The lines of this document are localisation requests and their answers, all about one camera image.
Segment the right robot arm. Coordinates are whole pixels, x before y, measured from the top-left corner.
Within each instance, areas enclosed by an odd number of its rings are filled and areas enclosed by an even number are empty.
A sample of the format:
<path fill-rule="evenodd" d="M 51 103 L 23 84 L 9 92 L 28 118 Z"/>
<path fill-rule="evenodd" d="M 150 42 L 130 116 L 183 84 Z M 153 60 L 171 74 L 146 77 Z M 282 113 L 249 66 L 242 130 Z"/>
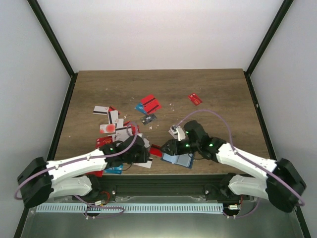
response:
<path fill-rule="evenodd" d="M 161 147 L 165 155 L 199 153 L 206 160 L 235 167 L 248 174 L 248 177 L 229 177 L 229 181 L 220 187 L 224 199 L 230 200 L 236 195 L 258 197 L 286 213 L 296 206 L 304 206 L 302 194 L 307 186 L 289 160 L 266 159 L 240 150 L 224 139 L 209 136 L 195 120 L 187 122 L 184 127 L 174 125 L 170 130 L 177 137 Z"/>

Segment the blue leather card holder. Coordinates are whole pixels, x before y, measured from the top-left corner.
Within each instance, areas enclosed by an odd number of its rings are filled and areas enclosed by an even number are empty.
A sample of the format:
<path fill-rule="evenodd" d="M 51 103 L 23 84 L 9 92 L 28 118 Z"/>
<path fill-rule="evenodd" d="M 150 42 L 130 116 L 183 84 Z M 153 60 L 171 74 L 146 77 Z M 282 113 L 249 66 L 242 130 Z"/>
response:
<path fill-rule="evenodd" d="M 171 156 L 163 153 L 161 160 L 191 169 L 194 161 L 194 154 L 187 153 L 182 155 Z"/>

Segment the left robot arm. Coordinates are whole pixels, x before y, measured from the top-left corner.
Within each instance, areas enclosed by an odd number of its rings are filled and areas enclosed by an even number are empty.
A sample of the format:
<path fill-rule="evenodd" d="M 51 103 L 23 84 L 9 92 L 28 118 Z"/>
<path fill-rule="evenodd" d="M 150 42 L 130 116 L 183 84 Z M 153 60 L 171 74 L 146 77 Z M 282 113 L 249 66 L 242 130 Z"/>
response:
<path fill-rule="evenodd" d="M 63 196 L 77 195 L 96 200 L 102 188 L 94 172 L 123 164 L 146 163 L 150 156 L 148 147 L 148 141 L 137 135 L 69 159 L 45 161 L 42 157 L 35 158 L 17 178 L 20 199 L 26 208 Z"/>

